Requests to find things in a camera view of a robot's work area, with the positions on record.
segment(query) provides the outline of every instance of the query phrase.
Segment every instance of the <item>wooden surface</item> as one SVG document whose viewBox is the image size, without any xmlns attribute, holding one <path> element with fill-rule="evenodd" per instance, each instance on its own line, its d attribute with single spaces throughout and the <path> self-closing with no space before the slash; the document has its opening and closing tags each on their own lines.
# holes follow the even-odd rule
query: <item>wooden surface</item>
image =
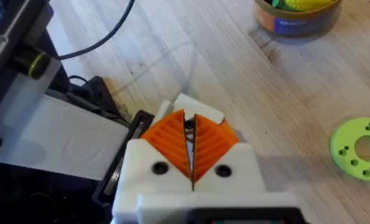
<svg viewBox="0 0 370 224">
<path fill-rule="evenodd" d="M 125 0 L 52 1 L 60 54 L 101 39 Z M 330 158 L 331 133 L 370 116 L 370 4 L 344 0 L 321 37 L 282 39 L 257 27 L 252 0 L 137 0 L 119 33 L 64 65 L 100 75 L 129 114 L 155 113 L 183 92 L 222 110 L 259 157 L 267 188 L 294 190 L 311 223 L 370 223 L 370 183 Z"/>
</svg>

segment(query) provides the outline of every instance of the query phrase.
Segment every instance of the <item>black screw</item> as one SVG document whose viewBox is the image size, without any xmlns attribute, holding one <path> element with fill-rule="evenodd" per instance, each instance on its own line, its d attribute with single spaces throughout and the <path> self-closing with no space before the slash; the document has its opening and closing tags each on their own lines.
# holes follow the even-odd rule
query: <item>black screw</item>
<svg viewBox="0 0 370 224">
<path fill-rule="evenodd" d="M 232 169 L 227 165 L 218 165 L 215 172 L 220 177 L 229 177 L 232 175 Z"/>
<path fill-rule="evenodd" d="M 163 175 L 167 173 L 168 165 L 166 162 L 157 162 L 152 166 L 152 172 L 156 175 Z"/>
</svg>

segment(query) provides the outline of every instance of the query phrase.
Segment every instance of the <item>cable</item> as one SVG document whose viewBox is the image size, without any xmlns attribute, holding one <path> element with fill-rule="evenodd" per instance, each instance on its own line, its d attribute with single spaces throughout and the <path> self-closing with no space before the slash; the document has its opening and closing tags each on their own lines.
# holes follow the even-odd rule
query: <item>cable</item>
<svg viewBox="0 0 370 224">
<path fill-rule="evenodd" d="M 85 83 L 88 83 L 88 80 L 86 80 L 85 78 L 80 77 L 78 75 L 71 75 L 71 76 L 69 76 L 69 80 L 72 80 L 72 79 L 78 79 L 78 80 L 81 80 L 81 81 L 83 81 Z"/>
<path fill-rule="evenodd" d="M 61 56 L 58 57 L 58 59 L 59 60 L 66 60 L 66 59 L 69 59 L 69 58 L 74 58 L 74 57 L 86 54 L 88 52 L 91 52 L 91 51 L 97 49 L 98 47 L 102 46 L 106 41 L 108 41 L 111 37 L 113 37 L 117 33 L 117 31 L 120 29 L 121 25 L 123 25 L 123 23 L 127 19 L 128 15 L 129 15 L 129 13 L 130 13 L 133 5 L 134 5 L 134 2 L 135 2 L 135 0 L 129 0 L 128 1 L 127 8 L 125 9 L 122 17 L 120 18 L 120 20 L 118 21 L 116 26 L 102 40 L 99 40 L 98 42 L 96 42 L 95 44 L 87 47 L 86 49 L 78 50 L 76 52 L 66 54 L 66 55 L 61 55 Z"/>
</svg>

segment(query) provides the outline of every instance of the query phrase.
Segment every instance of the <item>green disc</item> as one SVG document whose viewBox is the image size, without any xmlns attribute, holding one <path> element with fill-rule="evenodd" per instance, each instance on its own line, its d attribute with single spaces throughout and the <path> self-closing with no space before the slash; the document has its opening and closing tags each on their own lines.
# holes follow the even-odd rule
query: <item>green disc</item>
<svg viewBox="0 0 370 224">
<path fill-rule="evenodd" d="M 333 160 L 347 174 L 370 181 L 370 161 L 361 159 L 355 152 L 356 141 L 370 136 L 370 118 L 357 118 L 343 123 L 330 139 Z"/>
</svg>

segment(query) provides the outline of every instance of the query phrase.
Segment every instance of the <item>white plastic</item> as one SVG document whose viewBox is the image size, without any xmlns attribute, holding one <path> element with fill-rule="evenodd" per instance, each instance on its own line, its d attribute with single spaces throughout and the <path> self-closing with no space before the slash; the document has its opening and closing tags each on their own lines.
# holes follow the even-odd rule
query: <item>white plastic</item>
<svg viewBox="0 0 370 224">
<path fill-rule="evenodd" d="M 215 168 L 219 165 L 229 166 L 232 175 L 226 178 L 219 177 L 215 172 Z M 260 167 L 251 145 L 246 143 L 234 145 L 196 182 L 195 191 L 255 194 L 265 192 Z"/>
<path fill-rule="evenodd" d="M 168 172 L 154 174 L 151 168 L 156 162 L 169 164 Z M 137 222 L 138 197 L 161 192 L 190 194 L 191 182 L 146 140 L 129 141 L 113 203 L 114 220 L 116 223 Z"/>
<path fill-rule="evenodd" d="M 174 102 L 173 112 L 182 109 L 185 111 L 185 120 L 192 119 L 195 117 L 195 114 L 208 118 L 216 124 L 221 124 L 224 120 L 223 112 L 192 99 L 183 93 L 179 94 L 177 100 Z"/>
<path fill-rule="evenodd" d="M 12 122 L 0 120 L 0 162 L 102 180 L 128 132 L 45 95 L 27 112 Z"/>
</svg>

